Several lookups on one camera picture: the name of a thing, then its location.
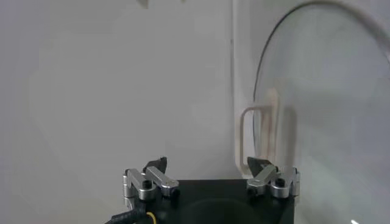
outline black bolt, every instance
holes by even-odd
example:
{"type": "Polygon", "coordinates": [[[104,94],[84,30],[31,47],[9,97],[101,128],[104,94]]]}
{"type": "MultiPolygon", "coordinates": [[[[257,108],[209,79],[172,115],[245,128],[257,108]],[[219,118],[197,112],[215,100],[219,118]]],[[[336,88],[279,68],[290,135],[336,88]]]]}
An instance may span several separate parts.
{"type": "Polygon", "coordinates": [[[146,180],[142,182],[142,188],[143,189],[150,189],[152,188],[152,182],[150,180],[146,180]]]}
{"type": "Polygon", "coordinates": [[[284,179],[282,179],[282,178],[278,178],[278,179],[275,180],[275,185],[277,187],[284,187],[285,184],[286,184],[286,181],[284,179]]]}
{"type": "Polygon", "coordinates": [[[180,195],[180,191],[178,189],[175,188],[175,189],[171,190],[171,198],[172,199],[177,198],[179,195],[180,195]]]}
{"type": "Polygon", "coordinates": [[[249,197],[254,197],[257,195],[257,190],[256,188],[254,187],[249,187],[247,190],[246,190],[246,194],[249,196],[249,197]]]}

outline black base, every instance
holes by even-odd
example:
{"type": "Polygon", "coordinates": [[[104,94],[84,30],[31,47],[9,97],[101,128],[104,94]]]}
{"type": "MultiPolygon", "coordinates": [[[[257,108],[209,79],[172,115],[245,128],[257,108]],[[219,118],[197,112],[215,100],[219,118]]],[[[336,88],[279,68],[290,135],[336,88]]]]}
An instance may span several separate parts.
{"type": "MultiPolygon", "coordinates": [[[[270,195],[250,200],[246,180],[181,180],[180,195],[173,199],[158,193],[146,206],[159,224],[293,224],[294,199],[270,195]]],[[[151,223],[145,220],[139,223],[151,223]]]]}

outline metal clamp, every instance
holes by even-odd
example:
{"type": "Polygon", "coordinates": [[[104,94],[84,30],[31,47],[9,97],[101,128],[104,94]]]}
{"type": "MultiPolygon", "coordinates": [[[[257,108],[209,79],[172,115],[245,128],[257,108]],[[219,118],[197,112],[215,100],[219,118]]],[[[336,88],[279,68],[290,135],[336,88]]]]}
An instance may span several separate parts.
{"type": "Polygon", "coordinates": [[[150,166],[146,168],[146,178],[153,181],[160,189],[161,194],[165,197],[176,197],[179,194],[179,182],[170,179],[156,167],[150,166]]]}
{"type": "Polygon", "coordinates": [[[271,180],[271,194],[276,198],[298,196],[300,188],[300,173],[295,167],[286,167],[277,178],[271,180]]]}
{"type": "Polygon", "coordinates": [[[263,195],[266,191],[266,186],[276,175],[277,168],[272,164],[267,165],[255,178],[247,180],[248,195],[251,197],[263,195]]]}
{"type": "Polygon", "coordinates": [[[140,200],[149,201],[155,198],[156,185],[152,181],[145,179],[138,170],[128,169],[123,176],[123,181],[126,182],[123,186],[125,198],[133,198],[135,196],[132,186],[138,192],[140,200]]]}

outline yellow wire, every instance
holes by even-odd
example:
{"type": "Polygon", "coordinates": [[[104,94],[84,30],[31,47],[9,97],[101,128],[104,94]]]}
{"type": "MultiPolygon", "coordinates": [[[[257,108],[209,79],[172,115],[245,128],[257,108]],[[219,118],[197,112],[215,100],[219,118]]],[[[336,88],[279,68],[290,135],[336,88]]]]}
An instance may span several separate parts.
{"type": "Polygon", "coordinates": [[[156,216],[154,216],[154,214],[153,214],[153,213],[151,213],[151,212],[147,212],[146,214],[152,218],[152,220],[153,220],[153,224],[157,224],[157,219],[156,219],[156,216]]]}

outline black cord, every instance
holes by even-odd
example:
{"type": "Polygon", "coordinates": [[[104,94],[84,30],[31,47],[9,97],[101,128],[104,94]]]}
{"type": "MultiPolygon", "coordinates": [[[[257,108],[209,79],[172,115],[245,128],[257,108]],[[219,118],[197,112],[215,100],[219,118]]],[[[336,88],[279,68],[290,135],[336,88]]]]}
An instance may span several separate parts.
{"type": "MultiPolygon", "coordinates": [[[[388,59],[388,63],[390,65],[390,41],[389,41],[389,38],[386,35],[386,33],[383,31],[383,29],[375,23],[375,21],[369,19],[368,16],[363,14],[361,11],[359,11],[359,10],[349,6],[349,5],[340,3],[340,2],[335,2],[335,1],[310,1],[310,2],[304,2],[304,3],[301,3],[301,4],[297,5],[297,6],[295,6],[290,11],[288,11],[286,14],[284,14],[282,16],[282,18],[279,19],[279,21],[277,22],[275,27],[273,28],[271,34],[268,36],[267,42],[264,45],[264,48],[263,48],[263,50],[261,52],[260,61],[259,61],[258,66],[257,66],[255,87],[253,89],[254,90],[254,92],[253,92],[253,102],[256,101],[257,85],[258,85],[258,80],[260,79],[261,64],[263,62],[264,55],[265,55],[265,53],[267,51],[269,43],[271,42],[272,37],[276,33],[276,30],[279,28],[281,23],[284,22],[284,20],[289,15],[291,15],[292,13],[297,11],[298,9],[302,9],[304,7],[308,7],[308,6],[311,6],[311,5],[325,5],[325,6],[329,6],[329,7],[334,7],[336,9],[340,9],[340,10],[345,11],[349,15],[352,15],[352,17],[354,17],[358,22],[360,22],[364,26],[364,28],[366,28],[369,31],[369,33],[371,33],[374,36],[375,40],[377,41],[378,45],[380,46],[380,50],[385,55],[385,57],[388,59]]],[[[253,122],[252,123],[253,123],[253,126],[252,126],[253,144],[256,146],[256,143],[255,143],[255,114],[253,114],[253,122]]]]}
{"type": "Polygon", "coordinates": [[[129,212],[123,212],[118,215],[114,215],[111,220],[105,224],[129,224],[140,221],[141,219],[146,218],[146,212],[138,209],[131,210],[129,212]]]}

